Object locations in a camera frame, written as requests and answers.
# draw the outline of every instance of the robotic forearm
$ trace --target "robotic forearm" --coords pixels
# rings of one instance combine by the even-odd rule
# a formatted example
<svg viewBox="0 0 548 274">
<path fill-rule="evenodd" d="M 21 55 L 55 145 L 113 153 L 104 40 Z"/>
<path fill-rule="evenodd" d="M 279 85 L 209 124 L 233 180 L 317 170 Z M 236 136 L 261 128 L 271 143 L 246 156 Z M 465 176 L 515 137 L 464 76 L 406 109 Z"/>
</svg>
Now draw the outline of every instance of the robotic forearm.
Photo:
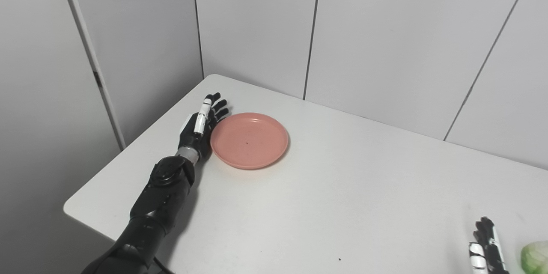
<svg viewBox="0 0 548 274">
<path fill-rule="evenodd" d="M 127 227 L 114 245 L 82 274 L 146 274 L 162 240 L 175 226 L 194 184 L 194 165 L 211 151 L 209 138 L 227 115 L 220 94 L 208 95 L 200 112 L 190 116 L 180 133 L 176 155 L 164 157 L 152 169 L 149 182 L 130 211 Z"/>
</svg>

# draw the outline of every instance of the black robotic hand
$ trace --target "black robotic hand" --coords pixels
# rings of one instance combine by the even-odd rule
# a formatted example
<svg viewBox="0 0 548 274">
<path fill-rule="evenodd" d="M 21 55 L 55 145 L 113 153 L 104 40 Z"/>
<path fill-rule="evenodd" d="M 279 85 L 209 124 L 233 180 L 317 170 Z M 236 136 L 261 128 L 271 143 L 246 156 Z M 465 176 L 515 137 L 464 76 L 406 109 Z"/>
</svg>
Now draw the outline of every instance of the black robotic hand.
<svg viewBox="0 0 548 274">
<path fill-rule="evenodd" d="M 484 216 L 476 221 L 476 229 L 476 242 L 468 247 L 474 274 L 509 274 L 493 221 Z"/>
<path fill-rule="evenodd" d="M 147 274 L 162 239 L 194 184 L 194 166 L 211 153 L 211 131 L 229 113 L 221 94 L 205 97 L 200 111 L 188 117 L 176 155 L 161 159 L 129 212 L 129 223 L 117 241 L 82 274 Z"/>
<path fill-rule="evenodd" d="M 220 98 L 218 92 L 209 94 L 200 111 L 189 116 L 179 136 L 177 155 L 196 163 L 211 153 L 211 131 L 229 114 L 226 100 L 219 101 Z"/>
</svg>

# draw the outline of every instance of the robotic hand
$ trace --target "robotic hand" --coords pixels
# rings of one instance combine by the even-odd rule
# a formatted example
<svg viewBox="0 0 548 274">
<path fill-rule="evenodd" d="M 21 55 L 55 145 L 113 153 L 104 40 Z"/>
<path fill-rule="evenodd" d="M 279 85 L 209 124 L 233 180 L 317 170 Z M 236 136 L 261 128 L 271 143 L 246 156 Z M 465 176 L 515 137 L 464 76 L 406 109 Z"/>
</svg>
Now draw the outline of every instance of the robotic hand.
<svg viewBox="0 0 548 274">
<path fill-rule="evenodd" d="M 484 216 L 480 221 L 476 221 L 476 229 L 476 242 L 471 242 L 468 246 L 473 273 L 509 274 L 493 221 Z"/>
<path fill-rule="evenodd" d="M 131 208 L 127 227 L 82 274 L 147 274 L 194 184 L 194 166 L 211 153 L 211 131 L 229 113 L 226 100 L 219 101 L 220 97 L 219 93 L 206 96 L 200 111 L 187 118 L 176 155 L 164 157 L 154 166 Z"/>
</svg>

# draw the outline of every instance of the green vegetable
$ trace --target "green vegetable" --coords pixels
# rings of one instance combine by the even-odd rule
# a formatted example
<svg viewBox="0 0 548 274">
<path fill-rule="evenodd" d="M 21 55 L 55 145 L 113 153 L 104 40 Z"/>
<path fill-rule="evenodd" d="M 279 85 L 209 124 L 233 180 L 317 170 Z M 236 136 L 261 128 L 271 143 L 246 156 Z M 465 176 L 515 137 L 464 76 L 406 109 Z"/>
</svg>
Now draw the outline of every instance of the green vegetable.
<svg viewBox="0 0 548 274">
<path fill-rule="evenodd" d="M 548 241 L 535 241 L 521 250 L 521 268 L 526 274 L 548 274 Z"/>
</svg>

